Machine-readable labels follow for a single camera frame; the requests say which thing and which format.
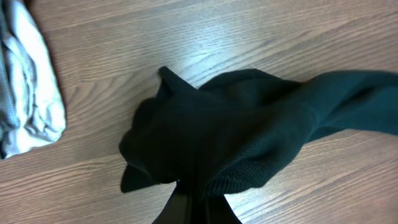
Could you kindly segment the black t-shirt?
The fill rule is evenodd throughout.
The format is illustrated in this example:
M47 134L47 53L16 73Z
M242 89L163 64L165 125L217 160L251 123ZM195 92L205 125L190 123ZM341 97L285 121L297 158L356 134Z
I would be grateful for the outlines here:
M223 73L199 88L167 67L155 97L136 110L119 150L121 191L182 181L199 197L265 185L302 146L346 130L397 134L397 74L328 72L305 82L257 69Z

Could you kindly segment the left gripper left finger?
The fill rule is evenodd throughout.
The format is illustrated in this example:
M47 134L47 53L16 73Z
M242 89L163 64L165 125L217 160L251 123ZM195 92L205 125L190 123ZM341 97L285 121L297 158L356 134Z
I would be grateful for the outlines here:
M192 194L185 182L177 181L174 191L163 210L152 224L190 224Z

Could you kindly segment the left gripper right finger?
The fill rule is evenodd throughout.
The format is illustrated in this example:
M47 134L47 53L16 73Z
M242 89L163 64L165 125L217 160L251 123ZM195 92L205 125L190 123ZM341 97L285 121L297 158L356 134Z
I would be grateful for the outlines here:
M209 198L206 205L208 224L242 224L234 214L224 195Z

